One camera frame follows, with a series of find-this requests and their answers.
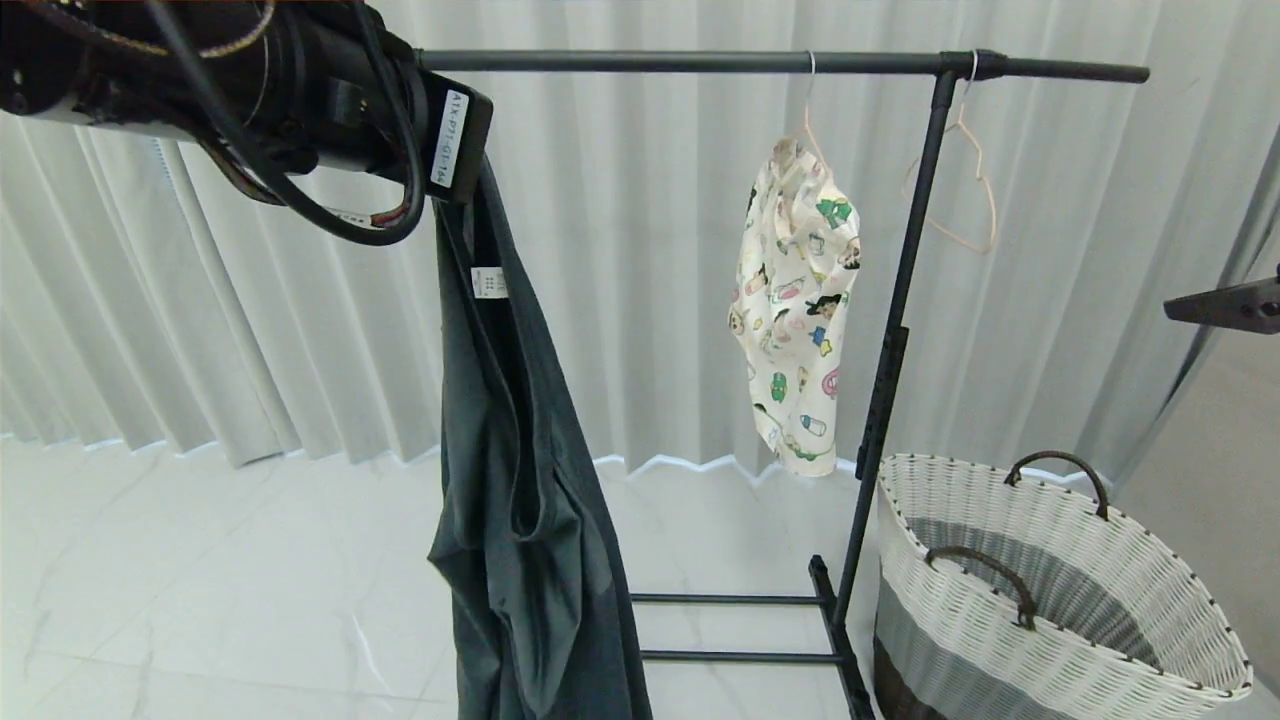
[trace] rack base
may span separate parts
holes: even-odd
[[[765,665],[833,665],[840,671],[840,683],[849,702],[852,720],[874,720],[872,698],[867,693],[863,675],[858,669],[854,646],[844,619],[836,619],[836,591],[831,584],[827,564],[820,555],[809,559],[809,579],[814,594],[681,594],[634,593],[631,601],[644,605],[773,605],[781,607],[817,607],[822,611],[822,624],[827,628],[831,653],[817,652],[737,652],[705,650],[645,650],[640,655],[654,662],[755,662]]]

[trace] white tile floor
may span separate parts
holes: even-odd
[[[0,717],[454,717],[448,588],[426,564],[434,457],[271,459],[216,448],[0,443]],[[838,562],[854,480],[754,486],[733,468],[600,475],[635,591],[810,592]],[[874,564],[860,574],[868,597]],[[826,652],[805,610],[640,607],[648,647]],[[873,607],[856,603],[855,644]],[[663,720],[847,717],[835,670],[650,664]],[[1277,719],[1257,693],[1229,715]]]

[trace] curtain fold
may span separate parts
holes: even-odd
[[[1213,287],[1280,127],[1280,5],[381,0],[436,49],[892,50],[1148,64],[1146,86],[1009,78],[961,96],[1000,210],[987,256],[927,231],[888,450],[1007,462],[1075,448],[1112,475],[1178,382],[1194,328],[1167,297]],[[769,457],[726,328],[746,193],[800,126],[809,78],[458,73],[494,99],[489,141],[520,252],[595,455]],[[812,127],[863,219],[840,451],[861,436],[929,78],[820,76]],[[438,442],[442,316],[430,223],[344,243],[239,196],[201,151],[0,118],[0,420],[58,442],[219,441],[274,452]],[[931,215],[987,233],[952,133]],[[320,202],[396,204],[317,170]]]

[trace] basket rim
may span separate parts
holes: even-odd
[[[1009,474],[1007,469],[996,468],[993,465],[986,465],[986,464],[982,464],[982,462],[970,462],[968,460],[957,460],[955,457],[946,457],[946,456],[941,456],[941,455],[924,455],[924,454],[916,454],[916,452],[899,452],[899,454],[891,455],[891,456],[888,456],[888,457],[886,457],[886,459],[883,459],[881,461],[881,470],[884,470],[886,466],[896,465],[896,464],[902,462],[902,461],[922,460],[922,459],[923,460],[938,460],[938,461],[943,461],[946,464],[956,465],[956,466],[978,468],[978,469],[982,469],[982,470],[988,470],[988,471],[995,473],[995,474],[1004,474],[1004,475]],[[916,559],[920,562],[924,562],[924,553],[928,552],[929,548],[925,547],[925,544],[920,542],[920,538],[906,524],[906,516],[902,514],[901,507],[899,506],[897,498],[893,497],[892,488],[886,484],[886,482],[884,482],[884,473],[883,471],[877,473],[876,487],[877,487],[878,491],[881,491],[883,493],[884,500],[893,509],[892,523],[901,532],[904,532],[908,538],[910,538],[911,546],[913,546],[913,548],[911,548],[913,552],[918,556]],[[1025,483],[1021,483],[1021,484],[1019,484],[1016,487],[1018,488],[1032,488],[1033,492],[1057,493],[1057,496],[1055,496],[1057,498],[1056,501],[1068,501],[1066,498],[1070,497],[1071,500],[1069,500],[1068,502],[1078,503],[1080,500],[1084,500],[1084,501],[1089,502],[1091,505],[1094,505],[1094,506],[1097,505],[1097,501],[1094,501],[1094,500],[1092,500],[1092,498],[1089,498],[1087,496],[1083,496],[1083,495],[1080,495],[1078,492],[1071,492],[1068,488],[1064,488],[1061,486],[1057,486],[1057,484],[1050,483],[1050,482],[1044,482],[1044,480],[1025,482]],[[1162,539],[1160,539],[1160,537],[1156,536],[1156,533],[1152,533],[1151,530],[1148,530],[1142,523],[1137,521],[1135,519],[1133,519],[1133,516],[1125,514],[1123,510],[1120,510],[1115,505],[1111,505],[1110,509],[1114,512],[1114,515],[1111,516],[1111,521],[1119,521],[1119,523],[1121,523],[1121,525],[1126,525],[1128,527],[1126,530],[1132,529],[1132,530],[1135,530],[1139,534],[1144,536],[1147,538],[1147,541],[1149,541],[1152,550],[1158,551],[1166,560],[1170,560],[1171,562],[1174,562],[1175,565],[1178,565],[1183,570],[1185,570],[1187,575],[1190,578],[1193,588],[1197,589],[1197,591],[1201,591],[1197,594],[1202,594],[1203,598],[1208,600],[1208,602],[1206,602],[1206,605],[1208,607],[1208,611],[1219,620],[1219,623],[1220,623],[1219,633],[1224,634],[1228,638],[1228,642],[1230,644],[1230,650],[1235,655],[1235,660],[1242,665],[1242,667],[1244,670],[1243,676],[1238,680],[1238,683],[1235,684],[1234,688],[1217,688],[1217,687],[1206,685],[1203,683],[1198,683],[1198,682],[1192,680],[1189,678],[1184,678],[1181,675],[1178,675],[1176,673],[1171,673],[1171,671],[1166,671],[1166,670],[1160,670],[1160,669],[1157,669],[1157,667],[1155,667],[1152,665],[1148,665],[1148,664],[1143,662],[1142,660],[1138,660],[1135,657],[1130,657],[1128,655],[1125,655],[1125,653],[1115,650],[1115,648],[1094,643],[1094,642],[1084,638],[1079,633],[1071,630],[1070,628],[1066,628],[1066,626],[1060,625],[1057,623],[1046,621],[1042,625],[1044,625],[1044,626],[1047,626],[1047,628],[1050,628],[1050,629],[1052,629],[1055,632],[1064,633],[1064,635],[1068,638],[1068,641],[1070,643],[1078,646],[1079,650],[1082,650],[1084,652],[1091,652],[1093,655],[1097,655],[1100,657],[1100,660],[1103,660],[1103,661],[1106,661],[1108,664],[1123,665],[1125,667],[1134,667],[1134,666],[1142,667],[1143,670],[1146,670],[1147,673],[1149,673],[1152,676],[1160,678],[1161,682],[1164,682],[1166,684],[1170,684],[1172,687],[1178,687],[1179,689],[1181,689],[1184,692],[1193,692],[1196,694],[1199,694],[1199,696],[1204,697],[1206,700],[1222,701],[1222,700],[1230,700],[1230,698],[1239,698],[1239,697],[1243,697],[1243,694],[1248,694],[1249,692],[1252,692],[1253,685],[1254,685],[1253,662],[1249,661],[1248,655],[1244,652],[1244,644],[1240,642],[1240,638],[1235,633],[1235,630],[1231,629],[1231,625],[1230,625],[1230,623],[1226,619],[1226,614],[1222,612],[1221,603],[1219,603],[1219,602],[1216,602],[1213,600],[1212,593],[1208,592],[1208,587],[1204,585],[1204,583],[1203,583],[1203,580],[1201,580],[1199,575],[1196,574],[1194,570],[1192,570],[1190,565],[1188,565],[1185,560],[1183,560],[1176,552],[1174,552],[1172,548],[1170,548],[1167,544],[1165,544],[1165,542]],[[947,560],[945,557],[940,559],[940,560],[943,560],[946,562],[945,564],[940,564],[940,562],[934,561],[934,569],[936,570],[938,570],[938,571],[946,571],[946,573],[952,573],[956,578],[966,578],[968,580],[980,582],[980,580],[978,580],[977,578],[974,578],[972,575],[963,574],[961,573],[963,566],[960,564],[954,562],[951,560]],[[1018,610],[1016,603],[1014,603],[1012,600],[1009,598],[1009,597],[1006,597],[1004,593],[983,593],[983,594],[986,594],[989,600],[996,601],[1002,607],[1007,607],[1009,610],[1012,610],[1014,612],[1016,612],[1016,610]],[[1204,602],[1203,598],[1197,597],[1197,602]]]

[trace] laundry basket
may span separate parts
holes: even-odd
[[[1021,469],[1080,465],[1098,500]],[[1065,452],[879,471],[874,685],[884,717],[1199,717],[1253,669],[1204,584]]]

